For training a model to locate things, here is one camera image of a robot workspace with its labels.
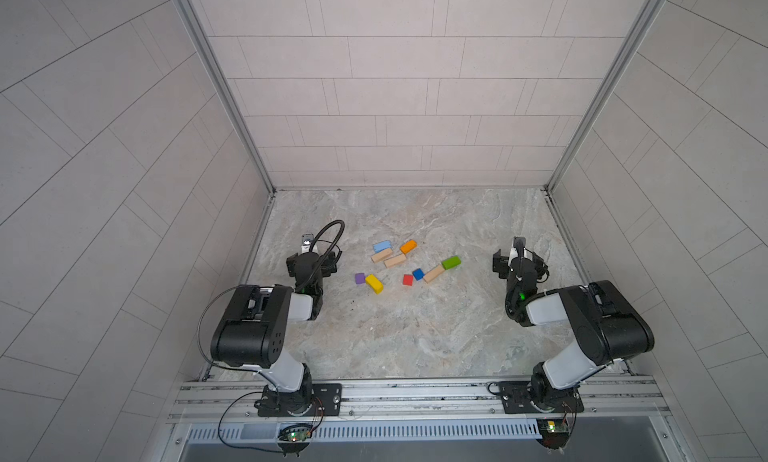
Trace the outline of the light blue wood block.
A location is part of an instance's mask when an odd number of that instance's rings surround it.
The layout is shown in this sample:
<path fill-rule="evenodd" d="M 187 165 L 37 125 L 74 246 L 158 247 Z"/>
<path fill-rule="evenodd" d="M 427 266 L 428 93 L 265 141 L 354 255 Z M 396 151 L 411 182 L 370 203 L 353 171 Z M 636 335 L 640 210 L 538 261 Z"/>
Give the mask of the light blue wood block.
<path fill-rule="evenodd" d="M 377 242 L 373 246 L 373 250 L 375 253 L 382 252 L 383 250 L 386 250 L 392 246 L 391 242 L 389 240 L 385 240 L 382 242 Z"/>

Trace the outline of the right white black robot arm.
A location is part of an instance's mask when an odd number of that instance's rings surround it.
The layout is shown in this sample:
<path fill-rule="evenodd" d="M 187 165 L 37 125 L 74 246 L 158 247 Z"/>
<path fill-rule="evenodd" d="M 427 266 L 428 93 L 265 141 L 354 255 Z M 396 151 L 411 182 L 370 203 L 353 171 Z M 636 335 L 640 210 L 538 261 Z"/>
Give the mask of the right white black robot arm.
<path fill-rule="evenodd" d="M 582 382 L 655 345 L 650 326 L 608 280 L 540 291 L 538 284 L 548 278 L 548 266 L 525 248 L 513 248 L 510 256 L 495 252 L 492 271 L 506 281 L 508 318 L 523 327 L 567 322 L 574 336 L 557 355 L 534 366 L 529 382 L 487 386 L 502 400 L 507 414 L 579 413 Z"/>

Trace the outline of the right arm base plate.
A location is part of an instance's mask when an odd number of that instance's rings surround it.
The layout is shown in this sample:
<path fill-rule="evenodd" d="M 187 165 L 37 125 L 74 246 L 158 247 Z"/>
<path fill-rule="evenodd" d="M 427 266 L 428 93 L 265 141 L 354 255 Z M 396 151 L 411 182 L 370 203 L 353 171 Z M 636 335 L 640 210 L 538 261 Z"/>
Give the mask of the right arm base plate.
<path fill-rule="evenodd" d="M 575 387 L 554 389 L 546 380 L 505 381 L 498 384 L 506 414 L 582 413 L 584 405 Z"/>

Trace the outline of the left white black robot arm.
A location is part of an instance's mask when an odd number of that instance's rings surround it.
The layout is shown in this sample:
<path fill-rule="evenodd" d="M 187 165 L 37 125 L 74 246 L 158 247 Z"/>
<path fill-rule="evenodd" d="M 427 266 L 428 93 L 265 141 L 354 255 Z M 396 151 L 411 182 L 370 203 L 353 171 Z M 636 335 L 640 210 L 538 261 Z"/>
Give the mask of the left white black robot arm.
<path fill-rule="evenodd" d="M 294 289 L 241 285 L 216 327 L 210 354 L 227 369 L 243 369 L 264 378 L 267 385 L 254 403 L 260 417 L 301 417 L 312 409 L 325 415 L 340 412 L 342 386 L 317 384 L 309 367 L 284 348 L 292 320 L 310 321 L 323 305 L 323 279 L 337 271 L 340 252 L 293 254 L 286 260 Z"/>

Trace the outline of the natural wood block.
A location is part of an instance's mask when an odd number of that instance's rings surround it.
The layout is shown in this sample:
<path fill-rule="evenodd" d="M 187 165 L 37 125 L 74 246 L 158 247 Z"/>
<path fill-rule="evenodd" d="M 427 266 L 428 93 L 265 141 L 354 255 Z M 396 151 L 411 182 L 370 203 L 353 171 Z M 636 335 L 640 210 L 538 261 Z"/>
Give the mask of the natural wood block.
<path fill-rule="evenodd" d="M 440 276 L 444 272 L 445 272 L 445 268 L 442 265 L 438 265 L 424 274 L 423 281 L 426 283 L 431 283 L 433 280 L 435 280 L 438 276 Z"/>
<path fill-rule="evenodd" d="M 384 264 L 387 268 L 391 268 L 404 263 L 406 260 L 407 260 L 407 256 L 403 253 L 400 253 L 396 256 L 392 256 L 384 260 Z"/>
<path fill-rule="evenodd" d="M 374 256 L 372 256 L 371 260 L 373 263 L 379 263 L 383 260 L 386 260 L 387 258 L 390 258 L 394 254 L 394 251 L 391 247 L 388 247 L 384 250 L 381 250 L 380 252 L 376 252 Z"/>

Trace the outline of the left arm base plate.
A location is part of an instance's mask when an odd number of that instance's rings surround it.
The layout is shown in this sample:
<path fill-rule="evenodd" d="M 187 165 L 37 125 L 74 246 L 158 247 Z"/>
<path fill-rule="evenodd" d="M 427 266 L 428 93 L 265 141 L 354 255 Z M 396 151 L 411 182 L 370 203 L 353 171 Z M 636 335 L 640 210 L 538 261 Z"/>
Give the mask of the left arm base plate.
<path fill-rule="evenodd" d="M 259 417 L 308 417 L 317 411 L 337 416 L 341 398 L 342 385 L 338 383 L 303 384 L 293 392 L 265 387 L 254 407 Z"/>

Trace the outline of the green wood block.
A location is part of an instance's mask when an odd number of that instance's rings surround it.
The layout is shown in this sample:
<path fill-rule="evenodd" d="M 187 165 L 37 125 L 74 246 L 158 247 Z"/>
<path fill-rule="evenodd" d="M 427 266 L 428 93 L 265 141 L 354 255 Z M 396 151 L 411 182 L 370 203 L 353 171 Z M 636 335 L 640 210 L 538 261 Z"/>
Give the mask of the green wood block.
<path fill-rule="evenodd" d="M 461 264 L 462 260 L 458 255 L 451 256 L 450 258 L 447 258 L 446 260 L 443 260 L 441 262 L 441 265 L 444 270 L 449 270 L 452 268 L 455 268 Z"/>

